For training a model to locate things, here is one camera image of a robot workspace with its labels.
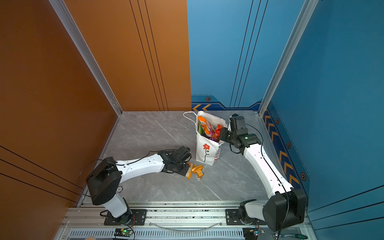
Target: white paper bag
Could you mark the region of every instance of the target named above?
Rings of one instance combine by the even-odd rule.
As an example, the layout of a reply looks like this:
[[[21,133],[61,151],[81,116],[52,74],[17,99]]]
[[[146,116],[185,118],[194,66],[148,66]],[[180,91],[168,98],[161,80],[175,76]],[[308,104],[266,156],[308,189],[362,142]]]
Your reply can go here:
[[[192,120],[188,118],[189,120],[193,121],[195,123],[195,130],[196,130],[196,160],[199,162],[203,162],[209,165],[213,165],[220,155],[221,146],[224,141],[215,142],[212,140],[209,140],[208,138],[205,138],[201,136],[198,132],[200,121],[197,119],[199,116],[204,117],[215,129],[217,128],[217,125],[220,124],[222,127],[227,127],[227,124],[225,123],[225,120],[216,116],[213,116],[209,113],[205,113],[204,111],[199,111],[196,115],[195,112],[185,112],[185,113],[193,113],[196,116],[196,120]]]

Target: orange chevron arrow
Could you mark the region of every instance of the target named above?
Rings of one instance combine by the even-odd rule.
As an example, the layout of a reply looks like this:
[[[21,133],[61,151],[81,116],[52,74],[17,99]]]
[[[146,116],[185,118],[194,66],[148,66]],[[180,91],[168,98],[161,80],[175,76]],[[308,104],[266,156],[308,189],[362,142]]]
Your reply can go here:
[[[271,126],[274,127],[272,123],[268,123],[268,132],[270,131]]]
[[[284,172],[287,173],[287,167],[293,170],[293,167],[289,165],[287,162],[284,162]]]
[[[280,151],[280,162],[281,162],[281,156],[282,156],[282,155],[288,157],[287,154],[286,154],[285,152]]]
[[[271,118],[270,116],[265,116],[265,125],[266,125],[266,119]]]
[[[196,105],[194,108],[192,108],[192,110],[197,111],[196,108],[200,107],[200,105],[201,105],[201,104]]]
[[[208,104],[207,106],[203,107],[203,110],[206,111],[207,107],[211,106],[212,104]]]
[[[289,175],[289,183],[292,184],[292,180],[294,180],[295,182],[297,182],[297,184],[300,184],[299,181],[294,177],[292,176],[291,174]]]
[[[274,135],[279,136],[279,135],[277,134],[277,132],[272,131],[272,137],[271,137],[272,142],[273,142],[273,136],[274,136]]]

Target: flower stem print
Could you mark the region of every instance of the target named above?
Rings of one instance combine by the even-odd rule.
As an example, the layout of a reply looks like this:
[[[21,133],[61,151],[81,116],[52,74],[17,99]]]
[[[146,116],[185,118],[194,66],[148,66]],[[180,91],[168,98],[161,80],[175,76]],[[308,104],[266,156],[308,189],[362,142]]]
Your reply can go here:
[[[209,152],[210,146],[208,144],[204,144],[203,147],[205,149],[205,156],[204,156],[204,162],[205,162],[205,157],[209,154],[207,152]]]

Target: brown wall panel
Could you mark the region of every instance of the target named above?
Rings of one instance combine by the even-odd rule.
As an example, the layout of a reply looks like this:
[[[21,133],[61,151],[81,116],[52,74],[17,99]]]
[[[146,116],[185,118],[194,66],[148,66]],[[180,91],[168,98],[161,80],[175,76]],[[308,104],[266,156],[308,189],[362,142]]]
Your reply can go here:
[[[124,111],[190,110],[186,0],[65,0]]]
[[[0,21],[0,146],[76,183],[117,116],[48,0],[2,1]],[[51,239],[77,187],[3,148],[0,159],[69,190],[0,161],[0,173],[70,199],[1,175],[1,235],[22,239],[11,234],[27,221],[24,238]]]

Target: bag handle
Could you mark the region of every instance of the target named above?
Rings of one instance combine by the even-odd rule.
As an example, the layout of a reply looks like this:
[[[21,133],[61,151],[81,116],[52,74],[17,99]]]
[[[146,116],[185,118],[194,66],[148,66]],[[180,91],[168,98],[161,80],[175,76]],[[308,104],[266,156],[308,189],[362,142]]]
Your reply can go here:
[[[185,112],[185,113],[193,113],[193,114],[195,114],[195,116],[197,117],[197,114],[195,113],[195,112],[193,112],[193,111],[190,111],[190,112]],[[186,118],[186,119],[189,119],[189,120],[191,120],[195,125],[196,125],[196,121],[194,121],[194,120],[192,120],[192,119],[190,119],[190,118],[188,118],[186,115],[184,115],[185,113],[183,113],[183,116]]]

